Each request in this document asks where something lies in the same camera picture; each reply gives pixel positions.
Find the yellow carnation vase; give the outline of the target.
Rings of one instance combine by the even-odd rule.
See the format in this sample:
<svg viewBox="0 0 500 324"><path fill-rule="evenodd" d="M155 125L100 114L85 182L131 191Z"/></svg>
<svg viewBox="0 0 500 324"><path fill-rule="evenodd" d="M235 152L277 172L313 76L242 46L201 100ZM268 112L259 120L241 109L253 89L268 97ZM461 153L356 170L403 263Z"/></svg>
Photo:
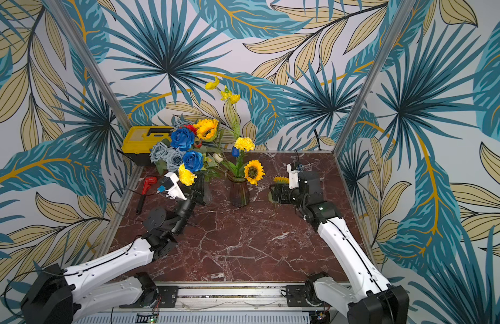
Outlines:
<svg viewBox="0 0 500 324"><path fill-rule="evenodd" d="M253 151L255 149L255 144L250 137L239 137L236 139L234 147L239 151Z"/></svg>
<svg viewBox="0 0 500 324"><path fill-rule="evenodd" d="M185 186L192 186L197 179L197 176L188 170L184 164L180 165L178 169L178 179Z"/></svg>

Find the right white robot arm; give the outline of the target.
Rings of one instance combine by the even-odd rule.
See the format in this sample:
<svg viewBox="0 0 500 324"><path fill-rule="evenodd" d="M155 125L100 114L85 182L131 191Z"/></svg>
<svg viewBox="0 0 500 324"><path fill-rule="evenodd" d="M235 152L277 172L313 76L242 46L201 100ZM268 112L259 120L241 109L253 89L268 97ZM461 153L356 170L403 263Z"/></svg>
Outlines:
<svg viewBox="0 0 500 324"><path fill-rule="evenodd" d="M293 205L334 253L350 287L326 273L311 275L304 286L287 286L290 306L331 306L349 323L406 323L409 294L385 278L362 251L334 203L325 200L315 171L289 170L288 182L270 185L270 198Z"/></svg>

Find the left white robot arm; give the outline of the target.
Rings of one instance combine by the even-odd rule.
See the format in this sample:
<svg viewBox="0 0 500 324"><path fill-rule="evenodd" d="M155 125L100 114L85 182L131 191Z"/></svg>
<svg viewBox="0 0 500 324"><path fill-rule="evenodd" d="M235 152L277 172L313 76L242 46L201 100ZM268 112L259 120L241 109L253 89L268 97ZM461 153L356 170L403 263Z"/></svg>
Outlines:
<svg viewBox="0 0 500 324"><path fill-rule="evenodd" d="M122 281L116 278L164 258L177 245L196 205L204 202L204 175L187 193L176 174L162 182L170 198L178 199L174 211L158 207L144 221L146 233L131 244L100 258L67 267L51 265L30 287L21 301L26 323L73 323L107 309L122 306L155 307L162 293L146 272Z"/></svg>

